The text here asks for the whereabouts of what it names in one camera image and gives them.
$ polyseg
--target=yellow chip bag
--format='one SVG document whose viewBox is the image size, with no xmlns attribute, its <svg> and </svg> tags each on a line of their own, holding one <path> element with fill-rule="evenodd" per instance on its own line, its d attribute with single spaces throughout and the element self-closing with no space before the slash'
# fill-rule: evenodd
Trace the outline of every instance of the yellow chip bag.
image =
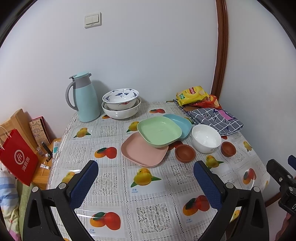
<svg viewBox="0 0 296 241">
<path fill-rule="evenodd" d="M 179 106 L 195 103 L 205 97 L 209 97 L 209 95 L 201 86 L 195 86 L 177 93 L 177 101 Z"/>
</svg>

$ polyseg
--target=red paper bag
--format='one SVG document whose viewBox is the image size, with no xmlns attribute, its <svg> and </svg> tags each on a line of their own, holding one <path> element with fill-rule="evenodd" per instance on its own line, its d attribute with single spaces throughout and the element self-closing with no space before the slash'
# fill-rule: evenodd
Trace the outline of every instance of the red paper bag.
<svg viewBox="0 0 296 241">
<path fill-rule="evenodd" d="M 0 147 L 0 160 L 22 183 L 30 186 L 38 157 L 20 133 L 14 129 Z"/>
</svg>

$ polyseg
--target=light blue thermos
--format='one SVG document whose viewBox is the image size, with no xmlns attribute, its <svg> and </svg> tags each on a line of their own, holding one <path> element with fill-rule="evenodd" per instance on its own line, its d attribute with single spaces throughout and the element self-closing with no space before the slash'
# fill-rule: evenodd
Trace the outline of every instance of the light blue thermos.
<svg viewBox="0 0 296 241">
<path fill-rule="evenodd" d="M 68 105 L 77 111 L 79 120 L 90 122 L 97 119 L 101 114 L 101 107 L 98 102 L 96 91 L 91 83 L 88 72 L 81 72 L 69 77 L 72 83 L 66 89 L 66 101 Z M 69 90 L 73 86 L 73 106 L 69 100 Z"/>
</svg>

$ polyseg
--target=white bag logo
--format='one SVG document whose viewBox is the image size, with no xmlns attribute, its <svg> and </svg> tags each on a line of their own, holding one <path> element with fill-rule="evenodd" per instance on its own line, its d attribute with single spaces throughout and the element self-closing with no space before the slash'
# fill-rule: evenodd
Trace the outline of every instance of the white bag logo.
<svg viewBox="0 0 296 241">
<path fill-rule="evenodd" d="M 25 155 L 21 150 L 15 151 L 15 162 L 19 165 L 23 164 L 25 161 Z"/>
</svg>

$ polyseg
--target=white bowl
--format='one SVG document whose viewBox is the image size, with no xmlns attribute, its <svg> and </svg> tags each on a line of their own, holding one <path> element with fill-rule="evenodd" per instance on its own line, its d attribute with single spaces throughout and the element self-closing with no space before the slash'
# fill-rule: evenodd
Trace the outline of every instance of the white bowl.
<svg viewBox="0 0 296 241">
<path fill-rule="evenodd" d="M 127 110 L 135 105 L 138 96 L 137 90 L 118 89 L 104 94 L 102 99 L 111 110 Z"/>
<path fill-rule="evenodd" d="M 107 106 L 107 103 L 105 103 L 105 102 L 102 103 L 102 108 L 103 108 L 105 114 L 113 119 L 126 119 L 126 118 L 130 118 L 131 116 L 135 115 L 139 111 L 140 105 L 141 105 L 141 98 L 138 97 L 136 99 L 135 106 L 130 109 L 127 109 L 127 110 L 119 110 L 119 111 L 111 110 Z"/>
<path fill-rule="evenodd" d="M 194 148 L 204 154 L 212 153 L 222 142 L 218 131 L 207 125 L 194 126 L 191 135 Z"/>
</svg>

